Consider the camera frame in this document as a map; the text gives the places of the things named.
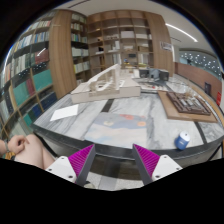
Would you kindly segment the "person's left hand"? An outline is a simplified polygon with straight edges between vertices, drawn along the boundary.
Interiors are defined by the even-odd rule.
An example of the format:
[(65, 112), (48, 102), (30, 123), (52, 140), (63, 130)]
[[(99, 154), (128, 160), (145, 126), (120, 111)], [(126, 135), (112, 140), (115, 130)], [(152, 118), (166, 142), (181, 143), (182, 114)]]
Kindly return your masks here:
[(25, 146), (29, 143), (27, 138), (23, 135), (15, 135), (8, 142), (8, 149), (10, 152), (19, 154), (25, 149)]

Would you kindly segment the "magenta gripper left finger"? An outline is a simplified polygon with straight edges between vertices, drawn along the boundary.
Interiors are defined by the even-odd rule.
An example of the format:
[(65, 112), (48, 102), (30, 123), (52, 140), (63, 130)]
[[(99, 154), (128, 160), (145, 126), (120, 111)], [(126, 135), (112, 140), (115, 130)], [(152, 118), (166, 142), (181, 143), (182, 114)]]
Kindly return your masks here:
[(92, 144), (69, 157), (59, 157), (47, 168), (47, 171), (79, 186), (84, 186), (95, 154), (95, 145)]

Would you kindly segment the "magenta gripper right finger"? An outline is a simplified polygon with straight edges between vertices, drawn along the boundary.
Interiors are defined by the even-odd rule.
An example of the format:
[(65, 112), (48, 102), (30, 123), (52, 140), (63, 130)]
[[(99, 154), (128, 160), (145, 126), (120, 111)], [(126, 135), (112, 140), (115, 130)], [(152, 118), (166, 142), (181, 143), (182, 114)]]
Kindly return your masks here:
[(182, 169), (168, 155), (159, 156), (137, 144), (133, 145), (132, 153), (144, 185), (148, 185)]

